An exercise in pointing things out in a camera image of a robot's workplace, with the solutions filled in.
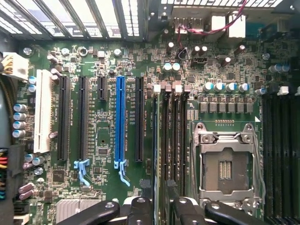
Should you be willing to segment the white-labelled rear port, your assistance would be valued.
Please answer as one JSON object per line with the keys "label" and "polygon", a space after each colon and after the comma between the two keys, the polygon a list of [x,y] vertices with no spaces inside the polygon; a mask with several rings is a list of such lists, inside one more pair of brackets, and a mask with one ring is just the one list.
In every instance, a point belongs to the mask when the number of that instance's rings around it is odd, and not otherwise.
{"label": "white-labelled rear port", "polygon": [[228,28],[229,38],[245,38],[246,37],[246,16],[241,15],[233,25]]}

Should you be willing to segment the long black expansion slot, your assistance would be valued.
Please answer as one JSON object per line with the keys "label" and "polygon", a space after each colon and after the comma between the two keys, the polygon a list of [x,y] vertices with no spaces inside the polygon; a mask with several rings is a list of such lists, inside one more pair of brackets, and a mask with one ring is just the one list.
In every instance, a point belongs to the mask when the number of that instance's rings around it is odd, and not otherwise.
{"label": "long black expansion slot", "polygon": [[144,138],[144,81],[135,78],[135,161],[143,161]]}
{"label": "long black expansion slot", "polygon": [[79,77],[78,90],[78,159],[87,158],[89,80]]}
{"label": "long black expansion slot", "polygon": [[57,159],[63,161],[68,158],[69,108],[70,78],[61,76],[59,83]]}

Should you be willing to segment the white power connector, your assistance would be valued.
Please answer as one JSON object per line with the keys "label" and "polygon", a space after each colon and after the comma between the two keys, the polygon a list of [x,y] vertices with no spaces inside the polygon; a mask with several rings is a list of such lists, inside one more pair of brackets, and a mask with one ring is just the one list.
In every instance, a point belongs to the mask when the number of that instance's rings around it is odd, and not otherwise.
{"label": "white power connector", "polygon": [[28,81],[29,60],[15,52],[4,52],[0,60],[0,73],[23,82]]}

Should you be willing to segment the silver finned heatsink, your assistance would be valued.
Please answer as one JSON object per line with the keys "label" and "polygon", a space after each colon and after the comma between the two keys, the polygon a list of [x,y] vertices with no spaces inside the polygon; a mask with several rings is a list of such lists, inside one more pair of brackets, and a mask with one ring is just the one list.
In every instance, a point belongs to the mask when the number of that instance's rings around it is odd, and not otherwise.
{"label": "silver finned heatsink", "polygon": [[87,199],[84,200],[72,199],[72,200],[58,201],[58,203],[56,203],[56,224],[99,202],[101,201],[87,200]]}

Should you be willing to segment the metal CPU socket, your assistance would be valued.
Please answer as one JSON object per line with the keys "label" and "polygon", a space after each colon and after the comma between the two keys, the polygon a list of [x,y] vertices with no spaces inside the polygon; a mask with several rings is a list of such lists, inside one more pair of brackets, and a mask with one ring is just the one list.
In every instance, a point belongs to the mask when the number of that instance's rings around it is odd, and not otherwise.
{"label": "metal CPU socket", "polygon": [[255,176],[254,126],[247,123],[234,131],[213,131],[199,122],[193,131],[199,135],[199,205],[222,202],[261,218],[263,203]]}

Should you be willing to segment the dark metal PC case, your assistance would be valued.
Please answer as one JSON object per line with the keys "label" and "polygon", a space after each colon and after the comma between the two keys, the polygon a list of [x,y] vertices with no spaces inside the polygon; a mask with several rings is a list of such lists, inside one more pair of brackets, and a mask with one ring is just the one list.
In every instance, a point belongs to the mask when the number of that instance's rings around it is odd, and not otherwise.
{"label": "dark metal PC case", "polygon": [[[211,6],[229,9],[226,25],[200,32],[202,39],[181,39],[174,33],[174,6]],[[228,37],[228,28],[246,16],[246,37]],[[152,43],[175,39],[227,43],[244,39],[300,40],[300,0],[0,0],[0,60],[4,52],[19,54],[26,41]],[[0,73],[0,149],[16,145],[12,136],[18,84]],[[0,225],[20,225],[14,199],[0,202]]]}

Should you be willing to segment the white PCI expansion slot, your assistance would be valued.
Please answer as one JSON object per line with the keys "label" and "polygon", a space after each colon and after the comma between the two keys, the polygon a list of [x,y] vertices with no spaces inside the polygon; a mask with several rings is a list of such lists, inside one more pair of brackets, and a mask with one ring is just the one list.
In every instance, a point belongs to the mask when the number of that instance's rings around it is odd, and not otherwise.
{"label": "white PCI expansion slot", "polygon": [[34,153],[50,151],[52,74],[48,70],[37,70],[36,103],[34,121]]}

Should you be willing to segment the metal rear port block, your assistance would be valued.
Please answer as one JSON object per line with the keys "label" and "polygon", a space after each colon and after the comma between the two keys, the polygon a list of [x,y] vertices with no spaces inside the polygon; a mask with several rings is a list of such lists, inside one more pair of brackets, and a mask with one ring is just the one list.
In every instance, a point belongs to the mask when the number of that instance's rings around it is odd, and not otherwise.
{"label": "metal rear port block", "polygon": [[200,32],[218,30],[226,25],[229,9],[205,6],[174,6],[171,13],[174,33],[181,39],[197,40]]}

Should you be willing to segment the short black expansion slot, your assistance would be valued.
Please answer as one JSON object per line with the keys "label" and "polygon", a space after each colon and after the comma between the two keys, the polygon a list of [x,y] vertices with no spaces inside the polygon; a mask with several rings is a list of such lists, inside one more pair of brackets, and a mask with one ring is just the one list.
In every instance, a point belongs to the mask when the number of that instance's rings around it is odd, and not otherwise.
{"label": "short black expansion slot", "polygon": [[97,99],[107,101],[107,78],[104,76],[97,78]]}

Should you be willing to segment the green PC motherboard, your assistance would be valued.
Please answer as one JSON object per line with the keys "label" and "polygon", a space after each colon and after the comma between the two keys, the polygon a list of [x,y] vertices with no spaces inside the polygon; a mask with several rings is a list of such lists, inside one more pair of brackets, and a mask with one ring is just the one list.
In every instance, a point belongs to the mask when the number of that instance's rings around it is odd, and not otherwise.
{"label": "green PC motherboard", "polygon": [[[56,225],[56,203],[60,200],[116,200],[122,204],[132,196],[140,196],[141,180],[153,182],[153,225],[166,225],[165,181],[162,179],[162,98],[165,86],[169,92],[168,178],[172,179],[172,94],[179,96],[178,104],[178,192],[180,195],[180,97],[187,93],[186,106],[186,192],[192,196],[192,132],[199,122],[213,131],[234,131],[251,123],[258,136],[263,162],[263,105],[262,96],[271,98],[273,122],[273,97],[288,95],[289,164],[290,164],[290,216],[283,218],[282,144],[281,144],[281,200],[282,217],[275,215],[274,147],[273,155],[273,216],[270,221],[255,217],[266,225],[300,225],[293,218],[292,148],[291,148],[291,98],[300,86],[300,40],[281,36],[273,40],[244,39],[235,45],[203,43],[175,39],[157,39],[152,43],[79,42],[79,41],[26,41],[20,45],[19,54],[29,60],[29,79],[18,84],[15,104],[27,105],[26,136],[14,138],[16,144],[25,146],[24,184],[14,198],[20,225]],[[179,63],[175,73],[163,71],[165,63]],[[52,110],[50,151],[34,153],[34,121],[36,103],[36,74],[38,69],[52,74]],[[59,83],[61,76],[70,78],[69,137],[67,160],[57,159]],[[78,86],[79,77],[89,80],[88,141],[84,178],[87,187],[79,181],[74,161],[78,159]],[[97,98],[97,79],[107,78],[107,101]],[[125,159],[126,178],[130,187],[120,181],[115,160],[116,79],[126,79]],[[135,161],[135,78],[144,81],[144,138],[143,161]],[[214,88],[203,91],[206,82],[237,83],[233,92],[225,87],[221,92]],[[249,85],[241,93],[238,86]]]}

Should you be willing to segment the blue expansion slot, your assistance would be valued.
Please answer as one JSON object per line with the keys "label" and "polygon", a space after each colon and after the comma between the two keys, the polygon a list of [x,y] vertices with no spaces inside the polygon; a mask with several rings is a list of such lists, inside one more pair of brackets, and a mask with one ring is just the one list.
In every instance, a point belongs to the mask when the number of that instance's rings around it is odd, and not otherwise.
{"label": "blue expansion slot", "polygon": [[125,160],[126,79],[116,79],[115,162]]}

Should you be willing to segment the light blue slot clip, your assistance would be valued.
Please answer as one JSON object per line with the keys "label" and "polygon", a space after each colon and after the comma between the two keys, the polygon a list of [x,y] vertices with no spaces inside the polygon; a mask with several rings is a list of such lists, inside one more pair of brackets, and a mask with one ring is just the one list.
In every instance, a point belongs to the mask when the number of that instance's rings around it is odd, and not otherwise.
{"label": "light blue slot clip", "polygon": [[130,187],[130,182],[126,178],[126,166],[127,166],[127,160],[126,159],[124,159],[122,161],[114,160],[114,169],[118,170],[120,181],[125,183],[128,187]]}
{"label": "light blue slot clip", "polygon": [[78,170],[79,173],[79,181],[83,183],[85,186],[89,187],[90,183],[84,178],[86,175],[86,167],[90,165],[90,160],[82,160],[82,161],[74,161],[74,169]]}

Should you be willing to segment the black RAM slot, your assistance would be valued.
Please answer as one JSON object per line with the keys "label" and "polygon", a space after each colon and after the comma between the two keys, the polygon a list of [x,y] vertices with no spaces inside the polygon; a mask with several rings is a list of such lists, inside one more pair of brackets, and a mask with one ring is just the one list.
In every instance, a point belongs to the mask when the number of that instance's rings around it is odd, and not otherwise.
{"label": "black RAM slot", "polygon": [[277,218],[282,217],[282,200],[281,200],[281,137],[280,137],[280,99],[278,96],[273,97],[273,147],[274,147],[274,184],[275,184],[275,215]]}
{"label": "black RAM slot", "polygon": [[289,122],[288,122],[288,95],[281,97],[281,144],[282,144],[282,185],[283,185],[283,218],[290,216],[290,164],[289,164]]}
{"label": "black RAM slot", "polygon": [[263,162],[266,197],[264,206],[264,220],[270,221],[273,216],[273,155],[272,155],[272,113],[271,98],[268,94],[262,96],[263,115]]}
{"label": "black RAM slot", "polygon": [[299,155],[300,155],[300,86],[297,92],[291,98],[291,148],[292,148],[292,202],[293,218],[300,220],[300,172],[299,172]]}
{"label": "black RAM slot", "polygon": [[169,92],[166,86],[162,100],[162,179],[164,182],[168,178]]}
{"label": "black RAM slot", "polygon": [[187,93],[183,91],[180,97],[180,195],[185,196],[186,192],[186,106]]}
{"label": "black RAM slot", "polygon": [[178,182],[178,104],[179,96],[174,91],[172,94],[172,129],[171,129],[171,144],[172,144],[172,179]]}

